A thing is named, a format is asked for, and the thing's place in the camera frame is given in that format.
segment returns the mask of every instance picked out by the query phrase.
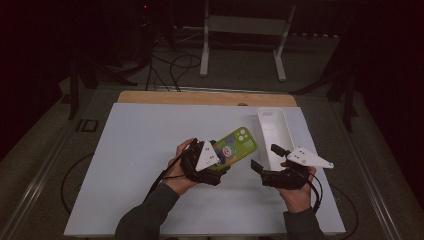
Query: person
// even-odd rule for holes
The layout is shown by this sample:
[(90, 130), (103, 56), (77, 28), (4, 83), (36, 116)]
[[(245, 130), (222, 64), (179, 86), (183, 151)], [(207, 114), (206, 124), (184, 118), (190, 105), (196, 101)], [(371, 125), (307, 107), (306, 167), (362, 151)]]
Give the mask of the person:
[[(189, 139), (180, 144), (177, 147), (176, 156), (179, 156), (192, 141), (193, 139)], [(311, 174), (315, 174), (316, 169), (311, 167), (309, 171)], [(159, 229), (166, 220), (168, 212), (171, 211), (184, 193), (198, 184), (183, 175), (184, 173), (179, 163), (174, 164), (165, 176), (181, 177), (164, 178), (141, 205), (126, 213), (116, 228), (115, 239), (159, 239)], [(283, 215), (289, 239), (325, 239), (323, 232), (319, 228), (315, 213), (311, 208), (310, 186), (305, 184), (299, 190), (278, 188), (277, 190), (288, 209)]]

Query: white metal frame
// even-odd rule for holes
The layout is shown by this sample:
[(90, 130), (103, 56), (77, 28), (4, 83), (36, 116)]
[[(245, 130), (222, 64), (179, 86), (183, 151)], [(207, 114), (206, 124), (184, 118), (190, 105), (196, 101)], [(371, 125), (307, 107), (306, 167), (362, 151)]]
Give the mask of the white metal frame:
[(209, 0), (205, 0), (204, 40), (200, 76), (206, 77), (208, 75), (209, 32), (232, 32), (281, 36), (280, 44), (278, 48), (273, 51), (273, 55), (277, 68), (278, 80), (281, 82), (286, 81), (287, 78), (283, 67), (283, 61), (281, 60), (281, 53), (283, 52), (287, 40), (295, 10), (296, 6), (291, 6), (287, 20), (209, 15)]

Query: white tray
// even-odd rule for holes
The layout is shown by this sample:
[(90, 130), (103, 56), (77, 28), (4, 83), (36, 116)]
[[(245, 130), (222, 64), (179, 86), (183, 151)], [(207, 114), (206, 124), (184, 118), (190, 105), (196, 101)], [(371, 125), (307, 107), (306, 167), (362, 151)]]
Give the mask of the white tray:
[(283, 109), (258, 108), (257, 130), (256, 141), (259, 145), (259, 154), (264, 169), (283, 170), (284, 168), (280, 164), (286, 159), (271, 151), (272, 144), (277, 144), (285, 150), (294, 150)]

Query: gray sleeve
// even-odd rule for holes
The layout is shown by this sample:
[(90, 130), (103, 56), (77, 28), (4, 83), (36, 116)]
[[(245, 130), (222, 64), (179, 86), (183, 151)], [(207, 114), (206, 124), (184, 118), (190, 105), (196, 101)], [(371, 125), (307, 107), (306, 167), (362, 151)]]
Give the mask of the gray sleeve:
[(284, 212), (284, 219), (290, 240), (326, 239), (312, 208), (300, 213)]
[(159, 239), (160, 225), (179, 197), (168, 185), (159, 184), (141, 205), (121, 218), (115, 239)]

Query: white table surface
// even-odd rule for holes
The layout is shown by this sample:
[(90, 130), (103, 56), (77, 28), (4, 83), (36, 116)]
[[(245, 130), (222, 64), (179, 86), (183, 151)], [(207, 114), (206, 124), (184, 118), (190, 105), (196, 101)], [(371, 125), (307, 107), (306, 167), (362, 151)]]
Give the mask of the white table surface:
[[(301, 109), (282, 109), (295, 146), (316, 152)], [(257, 107), (115, 103), (64, 234), (113, 235), (120, 218), (141, 204), (175, 156), (177, 145), (192, 137), (219, 140), (240, 126), (255, 136), (256, 111)], [(260, 162), (258, 151), (233, 165), (218, 186), (199, 184), (184, 194), (161, 226), (161, 234), (286, 232), (286, 206), (276, 189), (262, 186), (260, 176), (250, 168), (250, 159)], [(324, 191), (317, 213), (320, 227), (324, 233), (343, 233), (324, 171), (318, 169), (316, 176)]]

